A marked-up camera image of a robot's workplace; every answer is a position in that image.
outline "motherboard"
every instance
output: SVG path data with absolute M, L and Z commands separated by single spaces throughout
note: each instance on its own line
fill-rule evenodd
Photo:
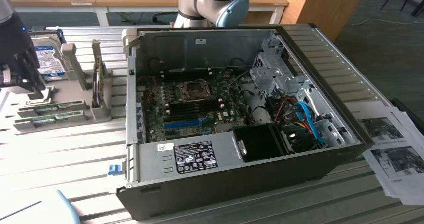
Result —
M 220 133 L 248 124 L 237 76 L 233 69 L 141 76 L 137 94 L 145 107 L 147 142 Z

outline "paper sheet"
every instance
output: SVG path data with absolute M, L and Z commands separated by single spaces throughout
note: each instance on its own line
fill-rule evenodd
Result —
M 381 102 L 347 103 L 375 141 L 363 156 L 387 196 L 424 204 L 424 136 L 405 112 Z

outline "barcode sticker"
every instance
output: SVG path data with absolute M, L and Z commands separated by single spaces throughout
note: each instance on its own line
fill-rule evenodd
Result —
M 157 152 L 173 150 L 173 143 L 157 144 Z

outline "red cable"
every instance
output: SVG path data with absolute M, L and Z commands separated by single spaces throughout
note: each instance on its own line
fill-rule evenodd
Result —
M 312 130 L 311 130 L 308 124 L 304 121 L 301 121 L 301 123 L 305 125 L 305 128 L 308 129 L 309 133 L 312 134 Z
M 151 92 L 151 94 L 148 95 L 148 97 L 147 97 L 147 100 L 149 100 L 151 99 L 151 96 L 153 95 L 153 92 L 155 92 L 155 90 L 156 90 L 156 86 L 157 86 L 157 84 L 156 84 L 156 78 L 153 77 L 153 76 L 141 76 L 139 79 L 137 79 L 137 82 L 140 82 L 140 80 L 143 79 L 143 78 L 145 78 L 145 77 L 148 77 L 149 79 L 152 79 L 153 80 L 153 89 L 152 89 L 152 92 Z
M 283 105 L 284 105 L 284 103 L 285 103 L 285 100 L 281 102 L 281 105 L 280 105 L 280 108 L 279 108 L 277 115 L 276 115 L 276 117 L 273 118 L 273 122 L 276 122 L 276 121 L 277 121 L 277 119 L 279 119 L 279 115 L 280 115 L 280 111 L 281 111 L 281 109 L 283 109 Z

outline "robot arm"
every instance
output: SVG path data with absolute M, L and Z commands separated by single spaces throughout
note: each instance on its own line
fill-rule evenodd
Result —
M 8 0 L 0 0 L 0 88 L 43 97 L 45 89 L 31 37 Z
M 179 0 L 175 27 L 237 26 L 249 8 L 248 0 Z

